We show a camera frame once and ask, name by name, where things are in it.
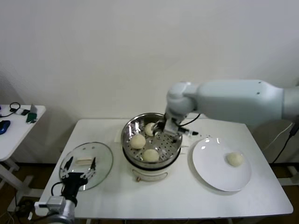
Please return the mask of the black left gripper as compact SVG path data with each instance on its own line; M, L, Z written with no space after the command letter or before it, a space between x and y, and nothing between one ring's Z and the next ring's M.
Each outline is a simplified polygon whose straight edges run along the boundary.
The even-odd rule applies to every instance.
M64 167L61 168L61 179L63 179L64 189L63 197L66 200L70 200L73 203L78 203L77 194L79 188L83 185L88 184L88 179L93 177L96 171L96 157L93 158L90 168L86 175L84 173L74 173L68 174L68 170L72 164L73 156L65 163Z

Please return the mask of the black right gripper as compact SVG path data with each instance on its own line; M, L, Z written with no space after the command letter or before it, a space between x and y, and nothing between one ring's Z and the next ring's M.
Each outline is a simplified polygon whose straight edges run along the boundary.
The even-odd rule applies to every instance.
M171 136L182 135L183 133L180 131L180 123L183 121L182 114L173 114L173 113L165 113L164 120L158 120L153 128L163 128L156 129L153 131L154 136L161 135L163 133Z

